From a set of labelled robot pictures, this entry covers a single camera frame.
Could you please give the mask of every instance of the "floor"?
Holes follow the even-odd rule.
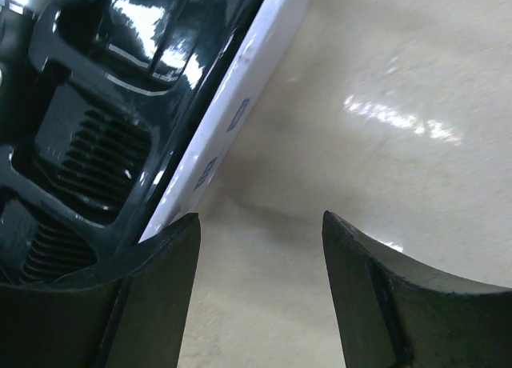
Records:
[[[202,202],[181,368],[340,367],[324,210],[512,286],[510,0],[313,0]]]

